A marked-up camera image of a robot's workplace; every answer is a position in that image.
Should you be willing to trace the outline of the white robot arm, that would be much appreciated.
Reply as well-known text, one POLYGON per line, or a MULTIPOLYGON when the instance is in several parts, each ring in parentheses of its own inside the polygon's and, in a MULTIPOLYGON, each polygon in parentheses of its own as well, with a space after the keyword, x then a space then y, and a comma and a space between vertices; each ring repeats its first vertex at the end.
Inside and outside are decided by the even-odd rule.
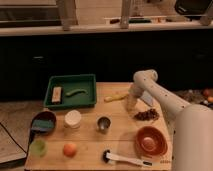
POLYGON ((160 86, 157 79, 153 69, 135 72, 128 108, 148 92, 175 116, 171 171, 213 171, 213 110, 189 103, 160 86))

